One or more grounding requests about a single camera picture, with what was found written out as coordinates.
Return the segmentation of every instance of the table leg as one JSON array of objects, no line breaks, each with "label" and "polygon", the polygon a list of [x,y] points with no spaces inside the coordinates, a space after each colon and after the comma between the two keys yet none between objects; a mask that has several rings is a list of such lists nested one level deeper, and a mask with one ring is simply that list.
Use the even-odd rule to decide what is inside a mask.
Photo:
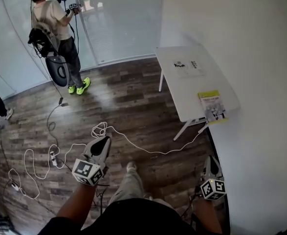
[{"label": "table leg", "polygon": [[185,129],[187,129],[187,127],[189,126],[189,124],[192,122],[192,120],[187,121],[184,126],[182,127],[182,129],[178,132],[178,134],[174,137],[174,141],[177,140],[177,138],[179,138],[179,136],[184,132]]},{"label": "table leg", "polygon": [[163,72],[163,70],[162,70],[162,71],[161,71],[161,79],[160,79],[160,81],[159,81],[159,88],[158,88],[158,91],[159,91],[159,92],[162,91],[163,80],[164,80],[164,72]]}]

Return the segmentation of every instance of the coiled white cable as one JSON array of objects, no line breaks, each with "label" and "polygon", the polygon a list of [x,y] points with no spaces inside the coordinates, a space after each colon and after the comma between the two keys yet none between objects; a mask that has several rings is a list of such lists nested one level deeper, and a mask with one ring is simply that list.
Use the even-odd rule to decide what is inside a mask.
[{"label": "coiled white cable", "polygon": [[104,136],[106,135],[106,130],[107,130],[108,128],[112,128],[116,133],[118,133],[118,134],[124,136],[125,139],[126,139],[129,143],[131,143],[134,147],[136,147],[136,148],[138,148],[138,149],[140,149],[140,150],[146,151],[146,152],[148,152],[148,153],[160,153],[160,154],[166,155],[166,154],[168,154],[168,153],[170,153],[170,152],[173,152],[173,151],[181,151],[184,147],[186,147],[187,145],[193,143],[194,140],[196,140],[196,138],[198,137],[198,135],[200,135],[200,134],[207,128],[207,126],[208,126],[208,124],[206,124],[203,128],[201,128],[201,129],[199,130],[198,134],[195,136],[195,138],[194,138],[191,142],[185,144],[181,149],[179,149],[179,150],[171,150],[171,151],[168,151],[168,152],[166,152],[166,153],[160,152],[160,151],[152,151],[152,152],[151,152],[151,151],[147,151],[146,149],[143,149],[143,148],[141,148],[141,147],[135,145],[133,142],[131,142],[131,141],[126,137],[125,134],[116,131],[113,126],[108,126],[108,123],[107,123],[107,122],[101,122],[101,123],[99,123],[98,125],[94,126],[94,127],[92,128],[91,136],[93,136],[93,137],[96,138],[96,139],[101,138],[101,137],[104,137]]},{"label": "coiled white cable", "polygon": [[[62,166],[62,167],[57,167],[58,169],[62,169],[62,168],[64,167],[64,165],[65,165],[65,163],[66,163],[66,155],[72,150],[72,148],[73,148],[74,145],[84,145],[84,146],[87,146],[87,145],[84,144],[84,143],[73,143],[73,144],[71,145],[71,148],[69,149],[69,151],[65,153],[65,160],[64,160],[63,166]],[[31,179],[35,182],[35,185],[36,185],[37,191],[38,191],[38,194],[37,194],[36,197],[30,197],[30,196],[28,196],[28,195],[26,194],[25,190],[22,188],[22,182],[21,182],[21,178],[20,178],[19,173],[18,173],[14,168],[12,168],[12,169],[9,170],[9,172],[8,172],[8,177],[9,177],[10,180],[14,181],[14,180],[11,178],[11,175],[10,175],[10,174],[11,174],[11,171],[15,172],[15,173],[18,175],[19,187],[18,187],[17,190],[20,190],[21,193],[23,194],[23,196],[26,196],[26,197],[28,197],[28,198],[30,198],[30,199],[36,199],[36,198],[38,198],[39,195],[40,195],[40,190],[39,190],[39,187],[38,187],[38,184],[37,184],[36,180],[33,178],[33,176],[31,176],[31,175],[29,174],[29,172],[28,172],[28,170],[27,170],[27,168],[26,168],[26,162],[25,162],[26,153],[27,153],[28,151],[32,151],[32,167],[33,167],[33,169],[34,169],[35,176],[36,176],[38,179],[44,180],[44,179],[46,179],[46,177],[47,177],[47,175],[48,175],[48,173],[49,173],[49,171],[50,171],[50,162],[49,162],[49,161],[50,161],[50,150],[51,150],[51,148],[54,147],[54,146],[56,146],[56,147],[59,149],[59,152],[58,152],[57,154],[60,153],[60,148],[59,148],[57,145],[53,144],[53,145],[50,146],[49,151],[48,151],[48,153],[47,153],[48,171],[46,172],[46,174],[45,174],[45,176],[44,176],[43,178],[42,178],[42,177],[39,177],[39,176],[36,174],[36,170],[35,170],[35,153],[34,153],[34,151],[33,151],[32,149],[28,149],[28,150],[26,150],[25,153],[24,153],[24,167],[25,167],[25,171],[26,171],[27,175],[28,175],[29,177],[31,177]]]}]

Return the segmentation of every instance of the khaki pants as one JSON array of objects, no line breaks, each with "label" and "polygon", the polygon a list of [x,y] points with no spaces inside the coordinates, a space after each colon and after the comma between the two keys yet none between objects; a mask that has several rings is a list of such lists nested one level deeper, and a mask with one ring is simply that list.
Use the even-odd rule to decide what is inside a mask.
[{"label": "khaki pants", "polygon": [[[131,198],[144,198],[141,178],[136,172],[136,170],[133,168],[131,168],[129,172],[127,172],[126,175],[124,176],[123,181],[120,184],[120,187],[118,188],[114,196],[110,199],[109,205],[115,201],[126,200]],[[169,208],[173,209],[173,207],[170,204],[166,203],[162,199],[156,198],[153,199],[152,201],[166,205]]]}]

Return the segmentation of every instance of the beige t-shirt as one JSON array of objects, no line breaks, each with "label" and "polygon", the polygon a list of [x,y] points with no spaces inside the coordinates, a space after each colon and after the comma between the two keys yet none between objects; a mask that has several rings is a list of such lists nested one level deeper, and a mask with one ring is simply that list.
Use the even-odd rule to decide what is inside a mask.
[{"label": "beige t-shirt", "polygon": [[36,4],[33,9],[33,12],[38,21],[44,20],[44,22],[51,27],[53,34],[58,39],[66,40],[70,38],[71,34],[69,33],[68,26],[63,26],[59,22],[59,20],[61,20],[64,16],[66,16],[66,12],[64,11],[64,9],[61,7],[59,2],[57,2],[56,0],[52,0],[46,11],[46,16],[44,18],[44,15],[41,17],[41,11],[45,3],[46,1]]}]

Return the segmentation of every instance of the shoe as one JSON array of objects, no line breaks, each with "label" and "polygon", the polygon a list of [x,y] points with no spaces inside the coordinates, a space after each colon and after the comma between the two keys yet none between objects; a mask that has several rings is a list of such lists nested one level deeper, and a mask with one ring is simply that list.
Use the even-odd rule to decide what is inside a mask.
[{"label": "shoe", "polygon": [[84,81],[83,81],[83,84],[84,84],[83,87],[77,88],[76,93],[77,93],[78,95],[81,95],[81,94],[84,92],[84,90],[85,90],[86,88],[88,88],[88,86],[90,85],[90,78],[88,78],[88,77],[85,78]]},{"label": "shoe", "polygon": [[6,119],[6,120],[9,120],[10,117],[13,115],[13,112],[14,112],[13,109],[8,108],[8,110],[7,110],[7,112],[6,112],[5,119]]},{"label": "shoe", "polygon": [[129,172],[131,169],[134,169],[135,171],[137,171],[137,166],[135,165],[134,161],[130,161],[128,164],[127,164],[127,172]]},{"label": "shoe", "polygon": [[69,94],[72,94],[72,93],[74,93],[75,92],[75,89],[76,89],[76,86],[69,86],[68,87],[68,92],[69,92]]}]

